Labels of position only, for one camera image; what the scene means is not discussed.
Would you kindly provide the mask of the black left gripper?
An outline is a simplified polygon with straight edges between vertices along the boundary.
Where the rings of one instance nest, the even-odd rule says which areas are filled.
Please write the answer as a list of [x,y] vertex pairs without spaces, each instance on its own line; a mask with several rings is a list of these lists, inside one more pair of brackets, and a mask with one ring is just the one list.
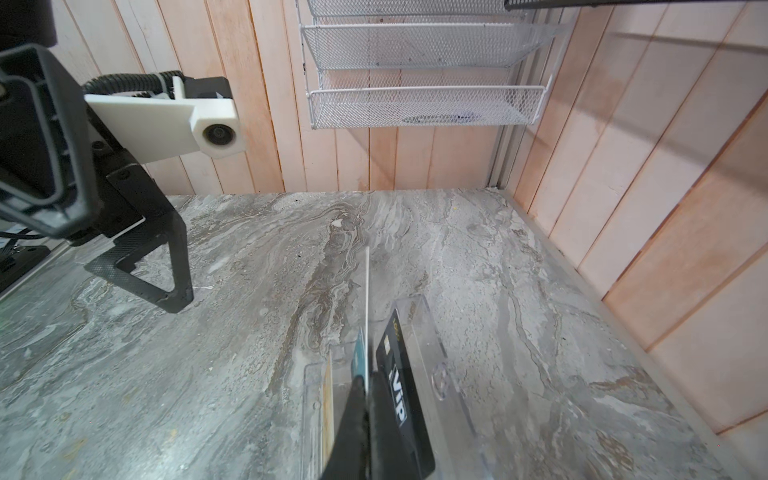
[[194,299],[182,217],[36,44],[1,53],[1,215],[73,247],[112,240],[85,270],[167,313]]

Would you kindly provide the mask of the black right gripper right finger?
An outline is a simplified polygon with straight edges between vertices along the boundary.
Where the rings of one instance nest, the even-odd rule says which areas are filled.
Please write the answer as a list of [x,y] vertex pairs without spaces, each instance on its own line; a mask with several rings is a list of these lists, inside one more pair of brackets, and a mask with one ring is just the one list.
[[396,421],[385,375],[373,372],[369,387],[370,478],[418,479],[418,471]]

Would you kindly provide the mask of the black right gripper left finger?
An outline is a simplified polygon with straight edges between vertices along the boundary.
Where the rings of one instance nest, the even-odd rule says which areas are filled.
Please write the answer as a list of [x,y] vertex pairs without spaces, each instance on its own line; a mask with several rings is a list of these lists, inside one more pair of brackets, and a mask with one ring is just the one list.
[[368,440],[364,378],[356,376],[352,381],[338,435],[321,479],[365,479],[368,463]]

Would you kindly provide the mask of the teal VIP card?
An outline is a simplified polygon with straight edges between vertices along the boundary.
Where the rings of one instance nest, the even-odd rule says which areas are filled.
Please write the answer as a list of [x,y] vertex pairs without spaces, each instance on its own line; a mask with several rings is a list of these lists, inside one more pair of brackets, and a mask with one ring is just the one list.
[[363,379],[363,386],[367,389],[367,343],[365,340],[365,332],[362,327],[358,329],[358,334],[354,342],[350,369],[352,378],[355,379],[361,377]]

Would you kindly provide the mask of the beige card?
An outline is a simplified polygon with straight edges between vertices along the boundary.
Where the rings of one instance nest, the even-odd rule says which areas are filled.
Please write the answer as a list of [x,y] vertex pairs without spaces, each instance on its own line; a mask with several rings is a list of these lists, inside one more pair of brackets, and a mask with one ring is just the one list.
[[322,429],[321,453],[322,464],[326,467],[331,456],[335,438],[334,393],[333,393],[333,358],[329,352],[322,385]]

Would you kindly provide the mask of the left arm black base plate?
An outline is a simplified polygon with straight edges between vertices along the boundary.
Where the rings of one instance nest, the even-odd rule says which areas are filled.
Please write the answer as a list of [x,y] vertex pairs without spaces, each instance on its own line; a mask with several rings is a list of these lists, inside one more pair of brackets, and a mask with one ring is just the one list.
[[9,240],[1,248],[0,292],[7,291],[50,254],[47,246],[19,246],[15,240]]

